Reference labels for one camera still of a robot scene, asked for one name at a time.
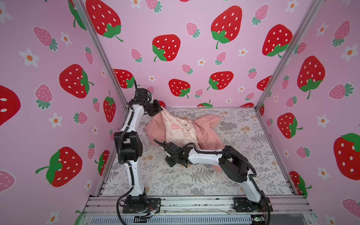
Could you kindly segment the pink hooded jacket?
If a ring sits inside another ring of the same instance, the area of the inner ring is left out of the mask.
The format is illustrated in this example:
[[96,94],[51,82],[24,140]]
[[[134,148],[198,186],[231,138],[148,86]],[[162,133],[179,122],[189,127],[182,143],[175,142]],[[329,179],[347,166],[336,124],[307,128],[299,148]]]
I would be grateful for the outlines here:
[[214,128],[221,121],[219,116],[209,114],[196,120],[178,118],[166,109],[156,114],[146,125],[145,131],[153,145],[155,140],[163,143],[174,143],[183,147],[188,143],[195,143],[197,149],[221,150],[225,144],[221,141]]

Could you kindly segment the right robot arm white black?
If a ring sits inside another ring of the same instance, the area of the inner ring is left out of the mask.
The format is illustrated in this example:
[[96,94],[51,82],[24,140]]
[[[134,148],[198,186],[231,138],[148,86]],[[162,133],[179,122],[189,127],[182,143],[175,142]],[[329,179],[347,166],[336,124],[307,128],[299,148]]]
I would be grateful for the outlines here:
[[206,151],[197,149],[196,144],[193,142],[183,147],[179,147],[172,142],[160,142],[156,139],[154,142],[166,152],[166,162],[170,167],[176,164],[184,167],[195,164],[219,166],[230,180],[241,185],[248,201],[260,203],[262,192],[254,181],[257,172],[248,159],[233,147],[226,145],[220,150]]

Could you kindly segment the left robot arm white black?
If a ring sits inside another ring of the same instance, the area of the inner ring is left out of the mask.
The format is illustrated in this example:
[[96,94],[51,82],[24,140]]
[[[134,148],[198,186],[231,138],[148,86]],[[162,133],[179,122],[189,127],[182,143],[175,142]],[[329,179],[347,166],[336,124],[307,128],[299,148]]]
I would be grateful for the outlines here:
[[125,196],[137,197],[145,193],[141,170],[138,166],[139,159],[143,154],[143,144],[138,134],[140,121],[143,115],[153,117],[163,108],[159,101],[152,99],[152,94],[145,88],[136,89],[134,98],[127,103],[127,106],[129,113],[124,126],[115,133],[114,142],[118,162],[125,165],[127,170],[130,192]]

